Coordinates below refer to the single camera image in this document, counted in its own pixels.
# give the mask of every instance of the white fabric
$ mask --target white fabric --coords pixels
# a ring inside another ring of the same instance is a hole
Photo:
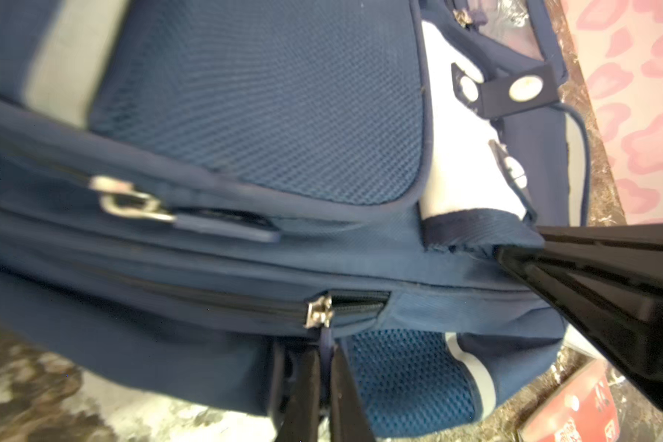
[[[566,118],[568,181],[570,183],[569,214],[570,226],[579,227],[582,220],[582,201],[585,192],[585,143],[577,122],[569,115]]]
[[[481,419],[486,419],[496,408],[496,389],[491,374],[476,356],[461,349],[457,333],[445,333],[445,341],[452,357],[464,364],[474,378],[478,395],[481,396]]]
[[[29,109],[86,128],[128,4],[129,0],[63,0],[25,84]]]
[[[488,145],[496,130],[454,94],[451,66],[457,65],[477,82],[483,76],[468,58],[452,47],[440,31],[423,22],[432,93],[433,159],[420,199],[423,219],[470,208],[496,208],[523,219],[525,208],[506,183]]]
[[[604,355],[601,354],[595,346],[593,346],[587,338],[582,335],[572,324],[567,326],[565,331],[565,340],[564,344],[567,347],[570,347],[573,350],[577,350],[582,354],[586,354],[589,357],[596,359],[605,359]]]

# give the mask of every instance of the backpack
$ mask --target backpack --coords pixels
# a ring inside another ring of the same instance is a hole
[[[492,251],[587,213],[524,12],[542,60],[462,0],[0,0],[0,320],[278,425],[310,348],[377,437],[487,417],[566,330]]]

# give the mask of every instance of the zipper tab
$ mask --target zipper tab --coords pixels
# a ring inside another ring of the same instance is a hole
[[[455,9],[455,20],[460,24],[461,27],[467,28],[469,25],[474,24],[474,19],[471,17],[471,14],[467,9]]]
[[[316,301],[307,303],[307,320],[305,328],[328,327],[334,317],[332,297],[319,296]]]
[[[117,180],[104,175],[92,177],[88,183],[90,190],[101,194],[100,205],[107,214],[121,218],[154,219],[174,223],[177,217],[165,211],[162,202],[149,193],[138,192],[132,182]],[[140,206],[122,206],[116,200],[118,195],[125,195],[140,200]]]

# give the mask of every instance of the zipper pull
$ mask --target zipper pull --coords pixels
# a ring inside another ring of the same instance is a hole
[[[483,26],[488,23],[488,16],[481,9],[455,9],[455,20],[463,28]]]
[[[453,12],[455,13],[455,20],[461,27],[467,28],[469,25],[474,24],[474,19],[467,9],[455,9]]]
[[[305,328],[328,327],[334,317],[332,297],[319,296],[317,300],[307,303],[307,320]]]
[[[88,183],[90,190],[101,194],[99,202],[107,214],[121,218],[154,219],[166,223],[174,223],[177,217],[165,211],[162,202],[149,193],[138,192],[132,182],[117,180],[115,178],[96,175]],[[122,206],[118,204],[117,196],[125,195],[140,201],[141,205]]]
[[[169,213],[162,208],[162,202],[157,197],[149,193],[138,192],[132,182],[97,175],[91,178],[88,188],[100,193],[101,209],[116,217],[152,219],[172,224],[180,230],[259,243],[280,241],[280,231],[274,225],[253,224],[240,221],[235,217],[206,217],[186,212]],[[119,195],[137,200],[136,205],[121,205],[118,203]]]

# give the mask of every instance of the blue mesh panel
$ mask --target blue mesh panel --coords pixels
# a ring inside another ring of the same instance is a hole
[[[348,351],[376,436],[421,436],[474,419],[469,383],[443,333],[367,331],[350,339]]]
[[[275,190],[397,199],[421,162],[407,0],[138,0],[90,127]]]

